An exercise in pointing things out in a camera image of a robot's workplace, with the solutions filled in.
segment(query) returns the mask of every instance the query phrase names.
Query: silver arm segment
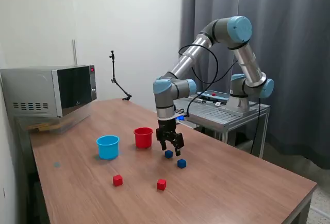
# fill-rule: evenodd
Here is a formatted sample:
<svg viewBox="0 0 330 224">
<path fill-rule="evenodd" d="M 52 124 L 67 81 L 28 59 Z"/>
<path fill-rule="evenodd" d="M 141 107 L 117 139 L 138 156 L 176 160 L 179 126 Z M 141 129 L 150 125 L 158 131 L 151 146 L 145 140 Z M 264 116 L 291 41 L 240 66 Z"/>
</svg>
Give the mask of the silver arm segment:
<svg viewBox="0 0 330 224">
<path fill-rule="evenodd" d="M 265 73 L 261 72 L 256 57 L 249 45 L 252 35 L 252 25 L 243 16 L 234 16 L 215 20 L 208 24 L 198 35 L 193 44 L 210 48 L 217 42 L 224 42 L 228 49 L 234 52 L 235 57 L 246 76 L 246 85 L 257 87 L 266 80 Z M 177 78 L 182 78 L 192 67 L 200 55 L 205 51 L 200 46 L 190 46 L 179 58 L 179 62 L 170 71 Z"/>
</svg>

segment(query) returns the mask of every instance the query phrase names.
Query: metal cart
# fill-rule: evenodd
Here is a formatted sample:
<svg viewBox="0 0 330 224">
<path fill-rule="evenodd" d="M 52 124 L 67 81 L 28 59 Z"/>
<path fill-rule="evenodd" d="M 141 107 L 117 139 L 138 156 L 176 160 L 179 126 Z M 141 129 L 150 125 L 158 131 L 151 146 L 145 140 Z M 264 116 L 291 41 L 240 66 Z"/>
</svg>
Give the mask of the metal cart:
<svg viewBox="0 0 330 224">
<path fill-rule="evenodd" d="M 174 103 L 177 109 L 182 108 L 186 111 L 190 101 L 190 98 L 182 98 L 176 100 Z M 259 104 L 254 102 L 250 102 L 250 110 L 245 115 L 225 110 L 225 105 L 216 106 L 214 103 L 193 102 L 189 108 L 189 117 L 185 117 L 185 120 L 218 132 L 219 135 L 216 138 L 228 143 L 229 132 L 258 119 L 258 112 Z M 259 132 L 257 133 L 253 148 L 253 154 L 258 155 L 260 158 L 262 158 L 265 146 L 269 112 L 270 106 L 261 104 L 258 125 Z"/>
</svg>

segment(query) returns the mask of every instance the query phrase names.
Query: cable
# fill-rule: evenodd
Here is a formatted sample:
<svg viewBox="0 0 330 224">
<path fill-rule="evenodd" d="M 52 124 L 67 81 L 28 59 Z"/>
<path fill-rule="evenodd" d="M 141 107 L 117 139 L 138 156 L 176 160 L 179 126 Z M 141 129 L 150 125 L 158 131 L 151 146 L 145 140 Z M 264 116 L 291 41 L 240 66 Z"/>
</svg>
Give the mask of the cable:
<svg viewBox="0 0 330 224">
<path fill-rule="evenodd" d="M 181 109 L 179 109 L 177 111 L 175 110 L 175 113 L 178 113 L 178 114 L 182 114 L 184 112 L 185 112 L 185 110 L 183 108 L 181 108 Z"/>
<path fill-rule="evenodd" d="M 230 69 L 234 66 L 234 64 L 235 63 L 237 63 L 237 60 L 229 67 L 229 69 L 225 72 L 225 74 L 223 74 L 223 76 L 222 77 L 220 77 L 218 80 L 216 80 L 215 82 L 218 82 L 218 81 L 220 81 L 220 80 L 222 80 L 222 78 L 224 78 L 225 77 L 225 75 L 227 75 L 228 74 L 228 72 L 230 71 Z M 193 73 L 194 73 L 194 75 L 195 75 L 195 77 L 199 80 L 199 81 L 201 81 L 202 83 L 206 83 L 206 84 L 210 84 L 210 82 L 205 82 L 205 81 L 202 81 L 197 75 L 196 75 L 196 72 L 195 72 L 195 70 L 194 70 L 194 68 L 193 67 L 191 67 L 191 69 L 192 69 L 192 71 L 193 71 Z"/>
<path fill-rule="evenodd" d="M 254 133 L 254 138 L 253 138 L 250 154 L 252 154 L 254 141 L 256 140 L 256 136 L 257 136 L 258 126 L 259 126 L 259 118 L 260 118 L 260 109 L 261 109 L 261 100 L 259 98 L 259 112 L 258 112 L 258 119 L 257 119 L 257 127 L 256 127 L 256 131 Z"/>
<path fill-rule="evenodd" d="M 213 78 L 212 82 L 210 83 L 210 85 L 207 86 L 206 89 L 205 89 L 204 91 L 200 92 L 198 95 L 196 95 L 196 96 L 195 96 L 195 97 L 189 102 L 189 104 L 188 104 L 188 106 L 187 106 L 186 117 L 189 117 L 189 108 L 190 108 L 191 103 L 193 103 L 193 101 L 194 101 L 195 99 L 197 99 L 197 98 L 200 97 L 202 94 L 204 94 L 204 92 L 205 92 L 206 90 L 208 90 L 208 89 L 210 88 L 210 86 L 212 86 L 213 83 L 215 83 L 216 78 L 217 78 L 217 76 L 218 76 L 218 72 L 219 72 L 219 62 L 218 62 L 217 57 L 215 56 L 215 54 L 214 54 L 209 48 L 207 48 L 207 47 L 205 47 L 205 46 L 203 46 L 203 45 L 197 45 L 197 44 L 185 45 L 185 46 L 183 46 L 183 47 L 181 47 L 181 48 L 179 49 L 178 53 L 179 53 L 180 55 L 182 55 L 182 54 L 180 53 L 180 51 L 181 51 L 182 49 L 184 49 L 184 48 L 189 47 L 189 46 L 199 46 L 199 47 L 202 47 L 202 48 L 206 49 L 206 50 L 207 50 L 209 53 L 211 53 L 212 56 L 214 57 L 214 59 L 215 59 L 215 61 L 216 61 L 216 63 L 217 63 L 217 68 L 216 68 L 216 73 L 215 73 L 215 75 L 214 75 L 214 78 Z"/>
</svg>

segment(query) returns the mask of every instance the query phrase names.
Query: white wall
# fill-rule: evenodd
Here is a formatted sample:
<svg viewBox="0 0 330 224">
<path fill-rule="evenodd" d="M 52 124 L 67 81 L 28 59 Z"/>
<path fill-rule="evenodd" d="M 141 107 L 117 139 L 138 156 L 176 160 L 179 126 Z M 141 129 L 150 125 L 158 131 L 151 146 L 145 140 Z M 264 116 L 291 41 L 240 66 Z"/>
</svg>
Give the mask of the white wall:
<svg viewBox="0 0 330 224">
<path fill-rule="evenodd" d="M 13 143 L 2 91 L 0 89 L 0 223 L 17 223 L 17 181 L 11 157 Z"/>
<path fill-rule="evenodd" d="M 0 43 L 8 67 L 70 65 L 72 0 L 0 0 Z"/>
<path fill-rule="evenodd" d="M 95 64 L 98 100 L 125 97 L 154 109 L 153 81 L 178 58 L 182 0 L 75 0 L 78 63 Z"/>
</svg>

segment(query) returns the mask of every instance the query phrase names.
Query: wooden table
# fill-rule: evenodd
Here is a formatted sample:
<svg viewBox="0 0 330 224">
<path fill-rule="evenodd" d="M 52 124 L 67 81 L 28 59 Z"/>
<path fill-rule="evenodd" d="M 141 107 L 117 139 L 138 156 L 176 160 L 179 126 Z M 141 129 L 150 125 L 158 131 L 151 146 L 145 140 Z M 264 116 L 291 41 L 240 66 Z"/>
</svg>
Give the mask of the wooden table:
<svg viewBox="0 0 330 224">
<path fill-rule="evenodd" d="M 157 128 L 152 111 L 109 100 L 93 102 L 91 113 L 62 135 L 31 135 L 51 224 L 306 222 L 316 183 L 183 125 L 180 169 L 155 132 L 152 148 L 135 148 L 134 129 Z M 107 134 L 120 138 L 113 161 L 97 156 L 95 140 Z M 114 187 L 117 174 L 124 183 Z"/>
</svg>

